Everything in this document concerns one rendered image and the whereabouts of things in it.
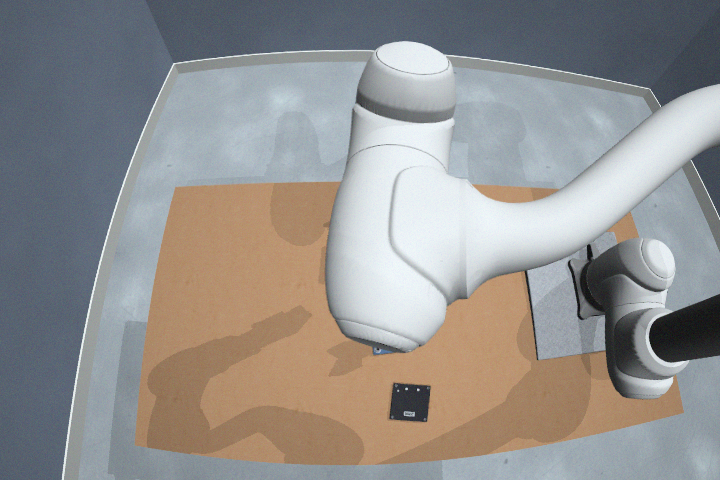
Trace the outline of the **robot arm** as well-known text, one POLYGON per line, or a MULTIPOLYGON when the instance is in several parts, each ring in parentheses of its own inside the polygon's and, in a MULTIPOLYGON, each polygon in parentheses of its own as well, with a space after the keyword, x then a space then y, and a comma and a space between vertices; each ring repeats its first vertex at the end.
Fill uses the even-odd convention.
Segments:
POLYGON ((568 261, 577 316, 605 315, 607 369, 621 396, 657 399, 690 360, 720 356, 720 294, 665 308, 675 261, 664 243, 632 238, 601 255, 591 243, 720 146, 720 84, 670 101, 566 186, 524 203, 448 175, 455 106, 452 64, 436 49, 394 42, 369 58, 326 248, 327 302, 342 334, 412 352, 441 328, 447 306, 486 281, 587 246, 587 260, 568 261))

